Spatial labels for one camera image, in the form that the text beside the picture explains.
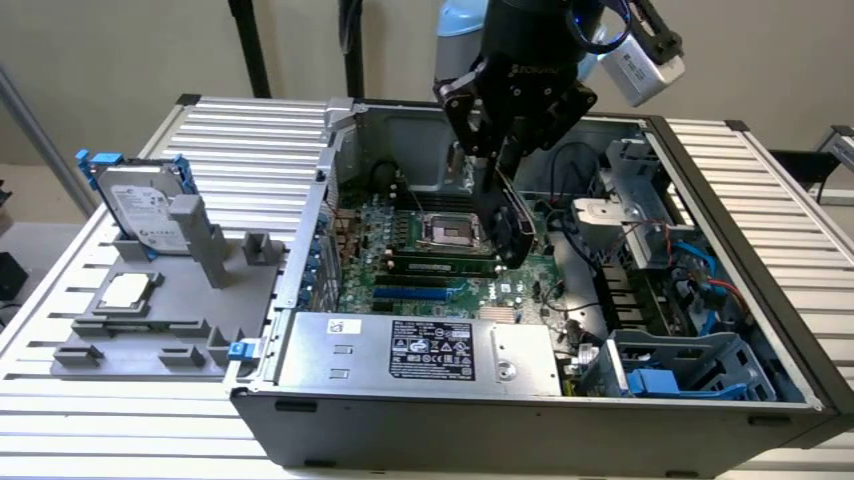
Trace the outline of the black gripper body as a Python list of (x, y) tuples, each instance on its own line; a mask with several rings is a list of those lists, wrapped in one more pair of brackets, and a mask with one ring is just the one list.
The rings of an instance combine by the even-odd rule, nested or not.
[(491, 1), (475, 88), (493, 121), (546, 112), (575, 82), (567, 1)]

